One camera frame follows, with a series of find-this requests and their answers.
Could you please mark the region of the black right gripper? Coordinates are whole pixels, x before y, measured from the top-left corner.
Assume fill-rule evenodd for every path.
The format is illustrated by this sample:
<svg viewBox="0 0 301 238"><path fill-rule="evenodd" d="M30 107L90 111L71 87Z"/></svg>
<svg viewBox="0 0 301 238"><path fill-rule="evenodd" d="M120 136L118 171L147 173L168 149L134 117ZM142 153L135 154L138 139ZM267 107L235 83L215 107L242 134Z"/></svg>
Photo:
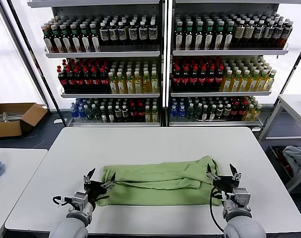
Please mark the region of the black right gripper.
<svg viewBox="0 0 301 238"><path fill-rule="evenodd" d="M230 164L230 169L233 176L218 176L217 170L212 169L211 166L207 164L206 176L209 181L213 182L213 186L215 186L218 190L226 193L232 193L233 189L239 186L241 173L238 173L236 167L232 164Z"/></svg>

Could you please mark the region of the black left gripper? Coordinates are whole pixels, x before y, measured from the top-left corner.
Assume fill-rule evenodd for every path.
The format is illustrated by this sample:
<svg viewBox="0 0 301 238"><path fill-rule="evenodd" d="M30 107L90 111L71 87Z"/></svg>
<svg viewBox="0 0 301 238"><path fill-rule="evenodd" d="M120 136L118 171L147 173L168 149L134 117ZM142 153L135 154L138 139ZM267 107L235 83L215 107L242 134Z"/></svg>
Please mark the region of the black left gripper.
<svg viewBox="0 0 301 238"><path fill-rule="evenodd" d="M100 195L104 195L107 193L107 190L110 190L114 187L116 174L113 174L110 181L102 183L99 181L91 180L93 174L95 172L95 168L90 170L87 175L83 176L84 181L84 190L88 195L89 202L96 202Z"/></svg>

